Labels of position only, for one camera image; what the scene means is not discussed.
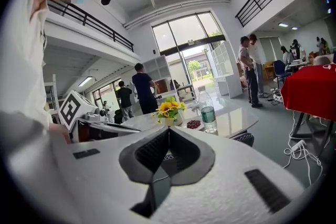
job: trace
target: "red cloth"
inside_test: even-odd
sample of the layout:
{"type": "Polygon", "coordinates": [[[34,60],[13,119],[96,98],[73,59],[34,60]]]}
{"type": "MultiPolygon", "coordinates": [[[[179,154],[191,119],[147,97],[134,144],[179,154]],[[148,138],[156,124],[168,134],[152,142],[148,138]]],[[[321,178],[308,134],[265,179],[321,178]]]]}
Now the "red cloth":
{"type": "Polygon", "coordinates": [[[281,89],[286,108],[336,121],[336,65],[303,67],[281,89]]]}

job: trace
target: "plate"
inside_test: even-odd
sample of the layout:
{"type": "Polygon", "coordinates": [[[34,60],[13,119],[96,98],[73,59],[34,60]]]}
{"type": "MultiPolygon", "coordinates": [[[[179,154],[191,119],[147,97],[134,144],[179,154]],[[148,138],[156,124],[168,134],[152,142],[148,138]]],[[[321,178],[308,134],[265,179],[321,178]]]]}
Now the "plate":
{"type": "Polygon", "coordinates": [[[201,124],[199,127],[195,128],[195,129],[189,129],[189,130],[196,130],[196,131],[201,131],[203,128],[204,128],[204,124],[203,124],[203,121],[202,121],[202,117],[201,116],[197,116],[197,117],[193,117],[193,118],[190,118],[190,119],[186,119],[183,121],[181,127],[183,128],[187,128],[187,123],[189,121],[200,121],[201,124]]]}

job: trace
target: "man in dark blue shirt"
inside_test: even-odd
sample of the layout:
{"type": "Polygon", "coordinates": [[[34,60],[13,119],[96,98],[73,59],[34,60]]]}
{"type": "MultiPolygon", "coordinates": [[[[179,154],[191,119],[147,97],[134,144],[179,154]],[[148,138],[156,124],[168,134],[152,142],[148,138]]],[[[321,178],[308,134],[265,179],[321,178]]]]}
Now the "man in dark blue shirt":
{"type": "Polygon", "coordinates": [[[143,65],[141,63],[137,63],[134,68],[137,73],[132,77],[132,81],[138,92],[142,113],[145,115],[155,112],[158,103],[151,91],[151,87],[155,88],[155,83],[148,74],[143,73],[143,65]]]}

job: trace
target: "fluorescent light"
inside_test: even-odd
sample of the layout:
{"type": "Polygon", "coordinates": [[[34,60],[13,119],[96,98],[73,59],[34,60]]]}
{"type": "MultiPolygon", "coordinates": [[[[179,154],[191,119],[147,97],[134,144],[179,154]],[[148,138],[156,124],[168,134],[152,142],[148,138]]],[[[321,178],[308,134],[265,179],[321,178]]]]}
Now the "fluorescent light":
{"type": "Polygon", "coordinates": [[[85,83],[87,83],[92,77],[87,77],[79,86],[83,87],[85,83]]]}
{"type": "Polygon", "coordinates": [[[283,23],[280,23],[279,26],[282,26],[282,27],[288,27],[288,25],[283,24],[283,23]]]}

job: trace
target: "plastic bottle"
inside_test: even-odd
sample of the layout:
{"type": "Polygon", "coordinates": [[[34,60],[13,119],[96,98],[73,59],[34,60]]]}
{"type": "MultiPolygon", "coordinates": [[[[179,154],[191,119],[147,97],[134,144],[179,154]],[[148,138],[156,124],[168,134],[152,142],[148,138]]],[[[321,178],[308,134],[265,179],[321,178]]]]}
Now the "plastic bottle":
{"type": "Polygon", "coordinates": [[[212,103],[210,95],[205,91],[205,86],[198,87],[198,91],[200,92],[198,95],[198,103],[205,132],[214,134],[217,131],[214,104],[212,103]]]}

